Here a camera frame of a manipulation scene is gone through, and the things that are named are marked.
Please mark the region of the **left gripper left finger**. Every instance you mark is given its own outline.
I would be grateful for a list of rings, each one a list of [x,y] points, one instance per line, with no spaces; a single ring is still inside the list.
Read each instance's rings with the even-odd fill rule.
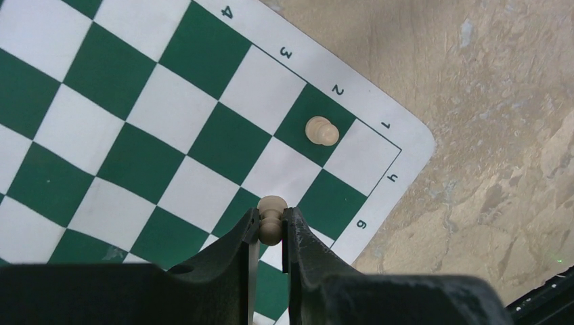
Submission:
[[[163,270],[152,263],[16,264],[1,268],[2,324],[251,324],[258,210]]]

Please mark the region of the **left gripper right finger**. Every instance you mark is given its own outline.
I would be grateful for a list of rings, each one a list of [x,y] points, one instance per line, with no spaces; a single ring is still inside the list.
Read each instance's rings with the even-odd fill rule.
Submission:
[[[480,278],[363,274],[310,230],[300,209],[285,209],[283,224],[290,324],[513,323]]]

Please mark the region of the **white pawn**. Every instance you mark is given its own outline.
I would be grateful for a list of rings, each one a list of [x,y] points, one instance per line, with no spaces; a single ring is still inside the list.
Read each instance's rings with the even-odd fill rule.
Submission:
[[[260,215],[259,240],[267,246],[275,246],[282,240],[282,215],[288,208],[280,196],[265,196],[258,202]]]
[[[340,137],[338,128],[323,116],[314,116],[305,125],[305,135],[314,144],[333,146]]]

